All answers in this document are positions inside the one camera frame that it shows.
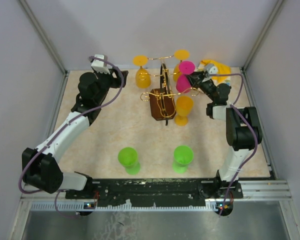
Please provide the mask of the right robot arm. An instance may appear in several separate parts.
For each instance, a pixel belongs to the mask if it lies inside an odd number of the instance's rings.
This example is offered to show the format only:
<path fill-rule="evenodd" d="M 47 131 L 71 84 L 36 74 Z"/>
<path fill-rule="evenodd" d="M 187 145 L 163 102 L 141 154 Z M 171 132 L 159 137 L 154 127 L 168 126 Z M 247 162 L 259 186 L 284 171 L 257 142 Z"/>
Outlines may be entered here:
<path fill-rule="evenodd" d="M 263 133 L 255 107 L 237 108 L 228 103 L 231 86 L 227 83 L 216 85 L 215 74 L 197 71 L 186 78 L 191 87 L 200 89 L 211 100 L 206 107 L 206 115 L 214 120 L 225 121 L 226 141 L 229 145 L 227 157 L 218 170 L 219 182 L 213 185 L 213 192 L 225 198 L 231 192 L 231 185 L 238 179 L 243 165 L 256 153 L 262 142 Z"/>

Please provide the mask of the green wine glass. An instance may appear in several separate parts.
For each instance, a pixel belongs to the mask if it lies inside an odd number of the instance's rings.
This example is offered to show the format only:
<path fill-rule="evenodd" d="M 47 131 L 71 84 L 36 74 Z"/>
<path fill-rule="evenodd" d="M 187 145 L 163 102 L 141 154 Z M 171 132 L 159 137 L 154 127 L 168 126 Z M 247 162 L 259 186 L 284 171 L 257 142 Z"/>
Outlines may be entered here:
<path fill-rule="evenodd" d="M 136 175 L 140 171 L 141 165 L 139 163 L 138 153 L 134 148 L 125 147 L 121 149 L 117 158 L 129 175 Z"/>
<path fill-rule="evenodd" d="M 180 145 L 173 152 L 172 168 L 176 173 L 183 174 L 194 159 L 193 150 L 186 145 Z"/>

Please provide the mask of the pink wine glass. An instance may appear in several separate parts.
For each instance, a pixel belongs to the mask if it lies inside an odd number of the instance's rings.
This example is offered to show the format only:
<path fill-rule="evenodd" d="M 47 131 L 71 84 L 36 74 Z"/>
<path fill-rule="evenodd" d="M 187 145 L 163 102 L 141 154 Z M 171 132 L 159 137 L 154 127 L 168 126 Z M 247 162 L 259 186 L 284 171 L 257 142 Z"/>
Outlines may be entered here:
<path fill-rule="evenodd" d="M 195 64 L 192 61 L 182 61 L 179 66 L 180 76 L 176 82 L 176 90 L 179 93 L 188 93 L 191 90 L 191 84 L 187 79 L 187 75 L 191 75 L 195 71 Z"/>

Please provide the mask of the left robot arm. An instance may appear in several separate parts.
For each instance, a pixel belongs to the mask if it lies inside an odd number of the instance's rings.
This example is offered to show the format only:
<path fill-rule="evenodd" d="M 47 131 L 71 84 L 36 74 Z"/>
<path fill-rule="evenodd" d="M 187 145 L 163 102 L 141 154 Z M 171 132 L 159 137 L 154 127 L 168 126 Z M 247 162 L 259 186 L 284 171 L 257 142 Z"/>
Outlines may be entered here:
<path fill-rule="evenodd" d="M 43 143 L 22 153 L 22 174 L 18 181 L 22 193 L 30 194 L 22 188 L 22 184 L 27 184 L 36 188 L 35 193 L 75 190 L 85 199 L 93 195 L 94 186 L 88 183 L 88 175 L 62 172 L 58 162 L 74 140 L 97 119 L 106 106 L 104 100 L 109 90 L 125 87 L 128 74 L 127 70 L 112 68 L 108 73 L 92 71 L 80 76 L 79 93 L 66 120 Z"/>

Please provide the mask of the yellow wine glass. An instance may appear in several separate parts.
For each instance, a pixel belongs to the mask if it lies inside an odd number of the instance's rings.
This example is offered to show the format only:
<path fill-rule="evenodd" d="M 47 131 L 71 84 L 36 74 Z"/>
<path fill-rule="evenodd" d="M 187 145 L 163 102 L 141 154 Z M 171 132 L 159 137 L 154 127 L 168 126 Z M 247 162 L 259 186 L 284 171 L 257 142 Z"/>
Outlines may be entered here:
<path fill-rule="evenodd" d="M 174 82 L 177 82 L 179 76 L 182 74 L 179 70 L 179 65 L 182 61 L 185 61 L 189 58 L 190 53 L 186 49 L 178 49 L 174 52 L 173 56 L 179 60 L 179 63 L 173 69 L 173 80 Z"/>
<path fill-rule="evenodd" d="M 135 84 L 141 89 L 146 89 L 151 85 L 150 74 L 145 68 L 143 68 L 147 62 L 148 58 L 145 55 L 137 55 L 133 58 L 133 64 L 139 67 L 135 74 Z"/>
<path fill-rule="evenodd" d="M 194 101 L 188 96 L 180 96 L 176 100 L 176 116 L 174 118 L 174 122 L 178 126 L 183 127 L 188 124 L 188 115 L 192 111 L 193 106 Z"/>

